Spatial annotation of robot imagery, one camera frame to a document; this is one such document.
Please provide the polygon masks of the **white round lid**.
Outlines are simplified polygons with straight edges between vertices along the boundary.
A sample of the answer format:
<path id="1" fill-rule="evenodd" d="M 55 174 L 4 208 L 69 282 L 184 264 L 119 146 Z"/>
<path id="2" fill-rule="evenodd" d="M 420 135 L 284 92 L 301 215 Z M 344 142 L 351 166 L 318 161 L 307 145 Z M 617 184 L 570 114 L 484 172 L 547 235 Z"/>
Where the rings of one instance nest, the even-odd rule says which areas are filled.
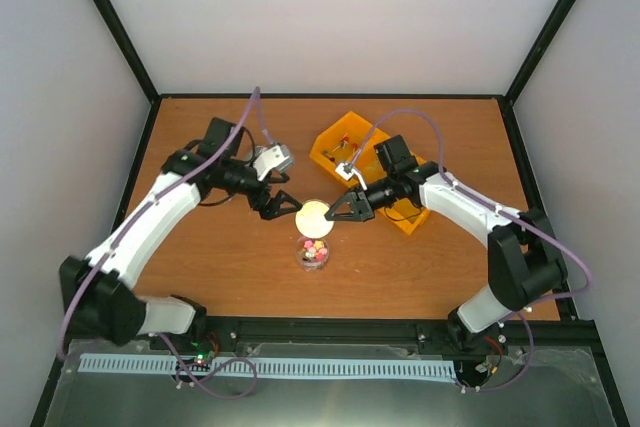
<path id="1" fill-rule="evenodd" d="M 334 222 L 325 218 L 330 206 L 318 199 L 304 202 L 295 214 L 295 226 L 298 232 L 307 238 L 322 238 L 333 229 Z"/>

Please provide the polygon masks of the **orange three-compartment bin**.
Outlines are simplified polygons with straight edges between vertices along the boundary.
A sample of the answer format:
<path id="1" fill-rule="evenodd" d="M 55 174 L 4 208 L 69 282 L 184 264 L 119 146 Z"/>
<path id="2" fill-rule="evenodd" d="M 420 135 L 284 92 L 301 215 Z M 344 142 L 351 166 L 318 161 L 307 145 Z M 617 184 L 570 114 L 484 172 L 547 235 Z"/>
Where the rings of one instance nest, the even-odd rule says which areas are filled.
<path id="1" fill-rule="evenodd" d="M 337 164 L 324 158 L 321 152 L 324 149 L 335 146 L 344 135 L 353 138 L 360 147 L 372 126 L 371 122 L 356 112 L 347 112 L 316 137 L 311 147 L 309 158 L 327 171 L 341 185 L 348 187 L 346 182 L 335 173 Z M 374 146 L 389 138 L 390 136 L 386 132 L 377 128 L 367 141 L 363 153 L 355 164 L 355 167 L 361 171 L 367 183 L 382 179 L 385 176 L 385 172 L 374 151 Z M 429 211 L 426 209 L 419 210 L 409 200 L 404 199 L 399 200 L 393 207 L 384 208 L 382 214 L 403 233 L 412 235 L 417 228 L 424 224 L 429 216 Z"/>

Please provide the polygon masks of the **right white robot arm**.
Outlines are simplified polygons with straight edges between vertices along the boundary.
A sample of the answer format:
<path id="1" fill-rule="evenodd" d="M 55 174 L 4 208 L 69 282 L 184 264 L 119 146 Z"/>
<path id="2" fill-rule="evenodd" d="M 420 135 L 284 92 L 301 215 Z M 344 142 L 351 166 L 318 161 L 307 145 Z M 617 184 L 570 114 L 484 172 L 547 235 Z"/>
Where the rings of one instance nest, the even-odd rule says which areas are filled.
<path id="1" fill-rule="evenodd" d="M 488 280 L 450 312 L 453 348 L 467 352 L 494 324 L 559 288 L 567 278 L 559 244 L 546 215 L 502 207 L 458 182 L 435 162 L 420 163 L 396 135 L 374 147 L 385 175 L 360 183 L 334 202 L 325 218 L 366 222 L 379 210 L 408 200 L 438 213 L 476 238 L 487 250 Z"/>

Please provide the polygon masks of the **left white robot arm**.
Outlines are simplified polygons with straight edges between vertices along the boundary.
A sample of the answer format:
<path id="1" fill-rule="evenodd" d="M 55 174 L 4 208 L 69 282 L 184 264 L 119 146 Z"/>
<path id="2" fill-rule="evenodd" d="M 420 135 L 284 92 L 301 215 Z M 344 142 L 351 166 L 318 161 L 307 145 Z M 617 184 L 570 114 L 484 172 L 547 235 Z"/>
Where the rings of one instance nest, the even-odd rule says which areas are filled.
<path id="1" fill-rule="evenodd" d="M 294 158 L 273 142 L 237 153 L 247 129 L 213 118 L 205 136 L 171 154 L 150 191 L 115 231 L 83 258 L 68 257 L 59 276 L 65 316 L 88 333 L 122 346 L 142 335 L 172 334 L 186 349 L 208 337 L 206 309 L 183 296 L 138 297 L 133 289 L 162 242 L 215 190 L 243 196 L 264 220 L 298 212 L 302 205 L 273 185 L 288 181 Z"/>

